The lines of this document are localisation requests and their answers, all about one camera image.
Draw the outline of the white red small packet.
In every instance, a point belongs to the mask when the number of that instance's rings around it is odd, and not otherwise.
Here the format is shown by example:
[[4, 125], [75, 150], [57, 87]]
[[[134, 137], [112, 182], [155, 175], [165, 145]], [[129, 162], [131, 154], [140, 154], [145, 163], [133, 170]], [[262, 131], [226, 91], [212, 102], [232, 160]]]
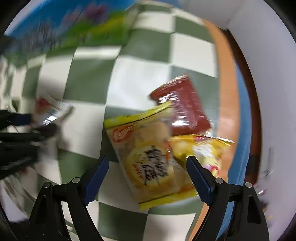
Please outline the white red small packet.
[[47, 93], [36, 100], [33, 114], [35, 124], [47, 126], [51, 123], [60, 125], [71, 114], [73, 106], [67, 102], [56, 100]]

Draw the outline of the yellow Guoba snack bag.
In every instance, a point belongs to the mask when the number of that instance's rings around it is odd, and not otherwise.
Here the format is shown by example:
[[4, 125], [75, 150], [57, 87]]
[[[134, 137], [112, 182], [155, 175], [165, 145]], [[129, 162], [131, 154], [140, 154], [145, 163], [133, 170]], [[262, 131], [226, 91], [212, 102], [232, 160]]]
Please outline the yellow Guoba snack bag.
[[203, 168], [218, 177], [222, 167], [222, 155], [234, 142], [205, 135], [182, 135], [171, 137], [170, 144], [171, 153], [181, 167], [185, 169], [187, 158], [194, 156]]

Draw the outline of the yellow potato chips bag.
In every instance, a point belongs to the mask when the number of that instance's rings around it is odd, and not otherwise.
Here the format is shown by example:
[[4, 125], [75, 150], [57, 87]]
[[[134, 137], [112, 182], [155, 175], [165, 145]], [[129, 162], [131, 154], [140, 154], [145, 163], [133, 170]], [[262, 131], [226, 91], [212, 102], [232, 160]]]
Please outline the yellow potato chips bag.
[[171, 147], [173, 104], [104, 121], [128, 185], [141, 210], [197, 196]]

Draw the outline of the green white checkered mat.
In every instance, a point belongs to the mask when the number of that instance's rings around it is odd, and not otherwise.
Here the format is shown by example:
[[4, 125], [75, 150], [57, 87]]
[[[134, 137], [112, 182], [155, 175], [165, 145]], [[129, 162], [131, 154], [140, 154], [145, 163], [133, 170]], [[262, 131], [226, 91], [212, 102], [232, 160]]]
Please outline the green white checkered mat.
[[[41, 2], [32, 1], [1, 23], [4, 36]], [[87, 208], [104, 240], [192, 240], [206, 205], [195, 196], [141, 210], [103, 125], [108, 118], [153, 108], [150, 93], [184, 74], [210, 122], [207, 134], [237, 141], [239, 91], [229, 44], [213, 23], [175, 1], [140, 1], [124, 45], [81, 46], [41, 54], [22, 65], [2, 54], [2, 108], [31, 113], [44, 93], [73, 106], [39, 162], [1, 183], [8, 217], [28, 219], [44, 182], [67, 183], [106, 155], [109, 172]]]

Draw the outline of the dark red snack bar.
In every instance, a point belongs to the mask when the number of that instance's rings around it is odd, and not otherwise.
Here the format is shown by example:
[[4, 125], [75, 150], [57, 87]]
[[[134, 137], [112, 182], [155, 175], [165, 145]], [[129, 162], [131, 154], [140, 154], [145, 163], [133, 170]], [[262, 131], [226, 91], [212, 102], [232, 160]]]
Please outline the dark red snack bar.
[[149, 97], [157, 104], [172, 102], [171, 131], [173, 136], [205, 133], [211, 128], [188, 74], [165, 83], [152, 91]]

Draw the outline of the blue green milk carton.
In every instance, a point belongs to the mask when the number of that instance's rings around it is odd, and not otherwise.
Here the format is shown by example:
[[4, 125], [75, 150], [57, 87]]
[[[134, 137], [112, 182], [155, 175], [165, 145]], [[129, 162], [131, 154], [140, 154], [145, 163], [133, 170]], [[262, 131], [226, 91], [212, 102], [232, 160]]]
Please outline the blue green milk carton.
[[81, 46], [124, 45], [140, 1], [42, 1], [6, 31], [3, 56], [16, 65]]

